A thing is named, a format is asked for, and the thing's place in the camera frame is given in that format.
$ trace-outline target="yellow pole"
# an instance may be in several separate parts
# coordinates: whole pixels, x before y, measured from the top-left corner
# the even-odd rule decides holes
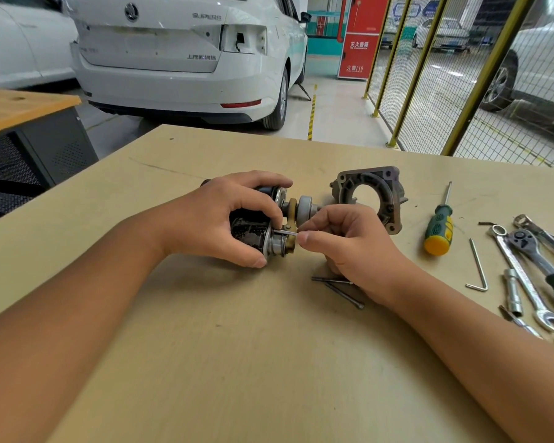
[[[365,84],[365,93],[363,93],[363,99],[367,99],[367,92],[369,91],[369,84],[371,84],[373,69],[376,66],[377,55],[379,54],[380,48],[382,47],[382,37],[384,35],[384,28],[386,27],[386,20],[388,18],[388,14],[390,14],[390,6],[391,6],[391,0],[388,0],[386,5],[386,13],[384,14],[384,20],[382,21],[382,27],[380,28],[380,35],[377,38],[376,53],[373,55],[373,60],[371,61],[371,69],[369,70],[369,78],[367,78],[367,84]]]
[[[412,96],[415,93],[416,85],[419,82],[419,78],[421,77],[423,67],[425,66],[425,62],[427,61],[427,57],[429,56],[429,53],[433,46],[433,39],[435,38],[435,34],[437,33],[437,28],[441,23],[441,18],[443,17],[443,13],[445,11],[446,5],[447,5],[447,0],[439,0],[439,4],[437,5],[437,10],[435,12],[435,15],[433,16],[433,22],[431,23],[431,27],[429,28],[429,33],[427,34],[427,38],[425,39],[425,43],[423,44],[423,50],[419,55],[419,60],[416,64],[415,71],[412,74],[411,83],[408,86],[408,90],[406,91],[406,96],[404,97],[404,102],[402,103],[402,107],[400,108],[400,113],[398,115],[398,119],[396,120],[396,126],[394,126],[394,130],[391,133],[390,142],[388,143],[388,147],[390,148],[395,148],[397,146],[396,142],[398,141],[398,134],[400,133],[400,128],[404,123],[404,118],[406,118],[406,112],[408,111],[408,107],[411,105]]]
[[[503,26],[503,30],[497,38],[497,42],[493,47],[493,50],[490,52],[490,55],[484,63],[482,70],[480,70],[478,80],[474,84],[474,88],[472,88],[472,92],[470,92],[470,96],[468,96],[468,99],[465,102],[464,109],[458,117],[456,125],[451,130],[450,136],[441,151],[441,155],[452,156],[455,154],[465,131],[468,129],[468,126],[476,113],[476,109],[488,91],[495,74],[503,63],[503,59],[507,56],[509,47],[521,28],[521,25],[525,20],[525,16],[530,11],[534,1],[535,0],[517,0],[515,2],[509,17]]]
[[[376,108],[372,114],[374,118],[377,118],[378,116],[377,111],[379,110],[380,105],[382,103],[382,97],[384,96],[384,89],[386,88],[388,76],[390,76],[392,62],[396,57],[396,50],[398,49],[400,36],[402,36],[402,30],[404,29],[404,22],[406,21],[406,16],[408,15],[408,10],[411,7],[411,3],[412,3],[412,0],[404,0],[404,9],[402,9],[402,15],[400,16],[400,20],[398,21],[398,30],[396,31],[396,35],[394,36],[394,43],[391,44],[390,57],[388,58],[388,64],[386,66],[386,71],[384,72],[384,77],[382,79],[382,86],[380,87],[380,93],[377,94],[377,100],[375,102]]]

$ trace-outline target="car side mirror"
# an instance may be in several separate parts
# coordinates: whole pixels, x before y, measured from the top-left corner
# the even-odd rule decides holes
[[[300,16],[302,17],[302,19],[299,21],[300,23],[310,23],[310,20],[312,19],[312,16],[307,12],[302,12]]]

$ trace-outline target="car rear reflector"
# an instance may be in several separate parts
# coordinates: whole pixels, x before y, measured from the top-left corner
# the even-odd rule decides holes
[[[256,101],[251,101],[249,103],[237,103],[237,104],[221,104],[224,109],[238,109],[239,107],[250,107],[258,106],[260,104],[260,99]]]

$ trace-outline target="car emblem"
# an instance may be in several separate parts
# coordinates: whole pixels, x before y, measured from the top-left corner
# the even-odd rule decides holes
[[[125,5],[125,16],[130,22],[134,22],[139,18],[139,12],[136,5],[133,3],[128,3]]]

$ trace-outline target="hand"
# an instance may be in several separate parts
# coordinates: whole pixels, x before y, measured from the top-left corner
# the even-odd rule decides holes
[[[414,266],[394,245],[376,212],[363,205],[329,205],[298,229],[298,244],[323,253],[376,303],[390,305]]]
[[[283,214],[270,196],[257,186],[283,186],[287,177],[265,171],[250,171],[217,177],[195,191],[134,216],[161,249],[164,256],[186,253],[213,256],[239,266],[261,268],[267,261],[258,250],[230,234],[229,216],[237,208],[262,211],[281,228]]]

